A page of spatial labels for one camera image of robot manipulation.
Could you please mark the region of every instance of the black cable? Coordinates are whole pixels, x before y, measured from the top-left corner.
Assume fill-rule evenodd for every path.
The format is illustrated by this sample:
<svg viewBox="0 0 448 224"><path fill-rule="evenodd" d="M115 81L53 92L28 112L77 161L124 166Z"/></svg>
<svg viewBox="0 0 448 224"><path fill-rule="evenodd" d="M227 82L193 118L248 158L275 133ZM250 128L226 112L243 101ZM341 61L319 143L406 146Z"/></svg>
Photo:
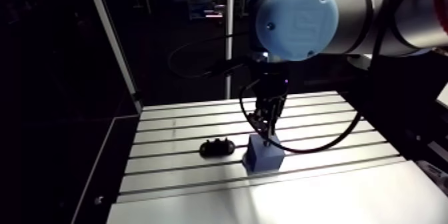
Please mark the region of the black cable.
<svg viewBox="0 0 448 224"><path fill-rule="evenodd" d="M196 78L202 78L202 77L208 76L208 75L212 74L211 71L206 71L204 73L197 74L197 75L185 75L185 74L182 74L182 73L178 72L177 70L175 70L173 68L173 65L172 65L174 55L177 52L179 52L180 50L182 50L182 49L184 49L186 47L190 47L192 45L202 44L202 43L206 43L206 42L209 42L209 41L215 41L215 40L218 40L218 39L226 39L226 38L229 38L229 37L236 37L236 36L241 36L241 35L246 35L246 34L248 34L248 32L246 32L246 31L245 32L241 32L241 33L233 33L233 34L229 34L229 35L223 35L223 36L219 36L219 37L203 39L203 40L196 41L196 42L190 42L190 43L187 43L185 45L182 45L182 46L176 48L176 50L172 51L168 55L168 60L167 60L168 68L174 75L176 75L176 76L178 76L178 77L180 77L182 79L196 79Z"/></svg>
<svg viewBox="0 0 448 224"><path fill-rule="evenodd" d="M356 114L355 118L352 120L352 122L350 123L350 125L348 126L348 128L342 132L342 134L340 136L338 136L335 140L333 140L332 142L325 144L321 147L316 147L313 149L306 149L306 150L300 150L300 149L292 149L289 147L285 147L282 144L278 144L277 142L273 141L272 139L270 139L268 136L266 136L264 133L262 133L254 124L253 122L249 119L249 116L247 115L247 112L244 108L244 104L243 104L243 95L244 92L246 92L248 89L252 88L255 84L257 84L260 80L256 80L254 82L252 82L249 85L244 86L243 88L241 88L241 90L239 91L239 106L241 107L241 110L244 114L244 117L246 118L247 122L249 122L249 124L251 124L253 130L255 130L255 132L258 133L258 135L260 135L265 141L267 141L268 143L270 143L271 145L273 145L274 147L280 148L282 150L288 151L288 152L292 152L292 153L315 153L315 152L320 152L323 150L326 150L336 144L338 144L339 142L341 142L344 138L346 138L346 136L348 136L348 134L350 134L352 132L352 130L356 127L356 124L358 124L359 120L361 119L361 115L359 113Z"/></svg>

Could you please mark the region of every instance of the black object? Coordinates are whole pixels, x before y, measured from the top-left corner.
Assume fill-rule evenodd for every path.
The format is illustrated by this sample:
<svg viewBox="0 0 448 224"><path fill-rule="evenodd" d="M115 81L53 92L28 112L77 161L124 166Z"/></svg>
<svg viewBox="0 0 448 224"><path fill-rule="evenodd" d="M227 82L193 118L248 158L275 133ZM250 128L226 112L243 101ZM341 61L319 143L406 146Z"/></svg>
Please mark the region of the black object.
<svg viewBox="0 0 448 224"><path fill-rule="evenodd" d="M249 119L265 136L275 134L275 124L280 117L288 94L288 62L267 63L253 61L249 65L257 98L256 110Z"/></svg>
<svg viewBox="0 0 448 224"><path fill-rule="evenodd" d="M213 142L207 140L202 143L199 148L199 154L204 158L220 157L231 155L235 150L235 144L232 141L225 138L223 141L216 138Z"/></svg>

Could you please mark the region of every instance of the metal pole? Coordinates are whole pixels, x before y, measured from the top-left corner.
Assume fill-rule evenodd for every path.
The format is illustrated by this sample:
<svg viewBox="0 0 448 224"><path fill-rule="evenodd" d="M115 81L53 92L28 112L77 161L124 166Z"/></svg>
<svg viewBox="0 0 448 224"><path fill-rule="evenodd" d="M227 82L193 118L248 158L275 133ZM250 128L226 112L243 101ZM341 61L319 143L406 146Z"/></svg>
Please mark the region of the metal pole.
<svg viewBox="0 0 448 224"><path fill-rule="evenodd" d="M227 0L227 22L225 25L225 34L230 35L233 33L233 0ZM228 37L225 40L225 59L232 59L232 37ZM225 98L230 99L231 92L231 78L227 76L225 78Z"/></svg>
<svg viewBox="0 0 448 224"><path fill-rule="evenodd" d="M121 74L125 80L127 89L133 98L135 95L135 87L134 87L134 83L132 80L132 76L127 68L125 58L123 56L123 53L121 52L121 48L118 44L118 40L115 36L115 32L112 28L112 24L111 24L111 21L109 20L109 16L106 12L106 8L104 6L103 0L93 0L93 2L95 3L95 6L97 8L99 18L103 24L104 30L106 32L106 36L111 44L112 51L113 51L115 58L118 62L118 66L119 66ZM135 106L137 112L140 113L141 109L142 109L140 101L135 100L134 106Z"/></svg>

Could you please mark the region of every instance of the metal slotted surface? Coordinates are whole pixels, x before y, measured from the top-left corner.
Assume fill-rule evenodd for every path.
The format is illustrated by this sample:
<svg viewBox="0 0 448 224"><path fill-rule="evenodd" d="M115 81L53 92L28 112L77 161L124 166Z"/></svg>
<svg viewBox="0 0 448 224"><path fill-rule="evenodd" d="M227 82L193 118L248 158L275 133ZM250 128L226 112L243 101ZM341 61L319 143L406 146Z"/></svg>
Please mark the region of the metal slotted surface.
<svg viewBox="0 0 448 224"><path fill-rule="evenodd" d="M252 110L254 99L246 99ZM162 105L143 109L129 154L118 203L176 197L278 183L404 162L404 158L362 119L333 148L306 155L286 152L278 171L248 174L241 164L253 132L238 100ZM289 95L276 124L282 143L296 149L324 145L342 133L356 111L336 92ZM228 137L232 155L203 159L207 139Z"/></svg>

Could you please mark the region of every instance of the blue cube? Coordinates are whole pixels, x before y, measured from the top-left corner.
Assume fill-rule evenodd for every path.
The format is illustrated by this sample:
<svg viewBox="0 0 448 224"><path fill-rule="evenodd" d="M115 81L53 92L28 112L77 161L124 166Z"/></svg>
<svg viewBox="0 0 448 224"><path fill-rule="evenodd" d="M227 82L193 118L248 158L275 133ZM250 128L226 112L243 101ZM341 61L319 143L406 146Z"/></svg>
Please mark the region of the blue cube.
<svg viewBox="0 0 448 224"><path fill-rule="evenodd" d="M276 143L280 143L277 136L272 136L271 139ZM258 173L278 170L283 162L285 157L284 150L273 145L265 146L264 141L258 134L249 136L245 166L250 172Z"/></svg>

